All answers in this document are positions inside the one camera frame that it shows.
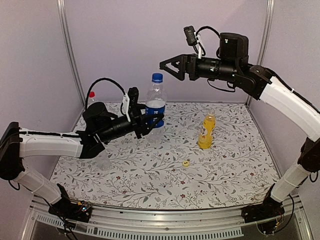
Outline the Pepsi bottle blue label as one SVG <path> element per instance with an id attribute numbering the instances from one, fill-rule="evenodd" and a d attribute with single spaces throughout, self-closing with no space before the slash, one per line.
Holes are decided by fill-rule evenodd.
<path id="1" fill-rule="evenodd" d="M 163 84 L 163 74 L 153 73 L 151 78 L 151 87 L 146 94 L 145 113 L 147 115 L 164 114 L 167 102 L 167 94 Z M 160 144 L 164 134 L 165 120 L 160 120 L 151 132 L 146 136 L 148 142 Z"/>

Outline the blue Pepsi bottle cap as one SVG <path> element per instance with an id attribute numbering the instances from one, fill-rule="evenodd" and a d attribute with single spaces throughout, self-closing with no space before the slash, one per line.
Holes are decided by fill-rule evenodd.
<path id="1" fill-rule="evenodd" d="M 163 82 L 163 74 L 162 73 L 153 73 L 151 81 L 153 83 L 162 83 Z"/>

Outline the pale yellow bottle cap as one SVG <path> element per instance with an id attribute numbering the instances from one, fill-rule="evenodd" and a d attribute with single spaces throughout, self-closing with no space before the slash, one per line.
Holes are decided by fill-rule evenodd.
<path id="1" fill-rule="evenodd" d="M 188 160 L 185 160 L 182 162 L 183 167 L 188 167 L 190 165 L 190 162 Z"/>

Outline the yellow juice bottle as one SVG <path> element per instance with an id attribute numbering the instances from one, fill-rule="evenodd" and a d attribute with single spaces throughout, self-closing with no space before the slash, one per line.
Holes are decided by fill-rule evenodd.
<path id="1" fill-rule="evenodd" d="M 205 116 L 198 136 L 198 146 L 200 149 L 209 149 L 213 143 L 216 127 L 215 110 L 210 109 Z"/>

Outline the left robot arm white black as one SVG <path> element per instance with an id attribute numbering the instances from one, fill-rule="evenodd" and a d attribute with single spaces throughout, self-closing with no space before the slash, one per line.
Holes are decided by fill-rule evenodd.
<path id="1" fill-rule="evenodd" d="M 66 156 L 93 159 L 110 141 L 134 132 L 139 139 L 163 120 L 162 112 L 143 114 L 143 104 L 134 103 L 127 116 L 109 112 L 102 102 L 93 103 L 82 117 L 86 128 L 75 133 L 41 132 L 20 128 L 11 122 L 0 140 L 0 177 L 21 184 L 42 197 L 63 216 L 74 213 L 65 189 L 49 181 L 36 170 L 23 164 L 23 158 L 34 156 Z"/>

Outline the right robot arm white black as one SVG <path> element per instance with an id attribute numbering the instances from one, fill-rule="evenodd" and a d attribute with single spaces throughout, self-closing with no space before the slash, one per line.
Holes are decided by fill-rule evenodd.
<path id="1" fill-rule="evenodd" d="M 262 218 L 269 218 L 295 188 L 320 169 L 320 112 L 271 69 L 248 63 L 249 39 L 237 33 L 219 35 L 218 58 L 197 54 L 181 54 L 160 62 L 159 68 L 180 81 L 185 74 L 191 81 L 199 78 L 227 82 L 252 98 L 262 101 L 295 123 L 305 134 L 297 163 L 294 163 L 268 191 L 259 206 Z"/>

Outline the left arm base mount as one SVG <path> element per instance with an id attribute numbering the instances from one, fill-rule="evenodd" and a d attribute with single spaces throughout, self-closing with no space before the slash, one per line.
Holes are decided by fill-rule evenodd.
<path id="1" fill-rule="evenodd" d="M 50 205 L 48 213 L 63 219 L 88 223 L 92 214 L 92 205 L 84 200 L 77 203 L 71 202 L 65 188 L 59 183 L 57 186 L 61 191 L 61 199 Z"/>

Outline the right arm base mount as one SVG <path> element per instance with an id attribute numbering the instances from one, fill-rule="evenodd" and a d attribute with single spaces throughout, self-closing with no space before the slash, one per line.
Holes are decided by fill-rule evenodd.
<path id="1" fill-rule="evenodd" d="M 257 225 L 258 230 L 265 235 L 271 235 L 278 229 L 285 213 L 282 203 L 270 196 L 264 198 L 260 204 L 250 204 L 241 209 L 241 216 L 245 223 L 264 221 Z"/>

